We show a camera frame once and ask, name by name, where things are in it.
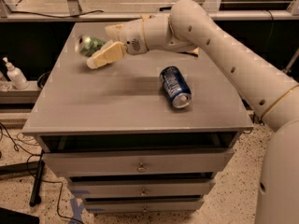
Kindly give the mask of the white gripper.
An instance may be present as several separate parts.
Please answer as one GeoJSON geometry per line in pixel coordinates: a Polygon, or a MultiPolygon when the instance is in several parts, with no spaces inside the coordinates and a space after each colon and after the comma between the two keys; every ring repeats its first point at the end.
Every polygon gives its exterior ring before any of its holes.
{"type": "Polygon", "coordinates": [[[102,48],[87,59],[86,64],[91,69],[121,60],[127,52],[130,55],[138,55],[149,51],[144,37],[142,20],[129,21],[124,25],[109,25],[105,27],[105,30],[107,35],[116,41],[106,42],[102,48]]]}

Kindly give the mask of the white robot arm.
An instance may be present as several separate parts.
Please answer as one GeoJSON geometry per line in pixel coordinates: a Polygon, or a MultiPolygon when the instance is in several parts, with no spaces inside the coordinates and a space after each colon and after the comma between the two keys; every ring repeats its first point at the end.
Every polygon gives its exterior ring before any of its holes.
{"type": "Polygon", "coordinates": [[[91,69],[153,49],[202,49],[261,120],[274,131],[263,159],[255,224],[299,224],[299,84],[224,32],[193,0],[167,14],[106,28],[110,41],[91,69]]]}

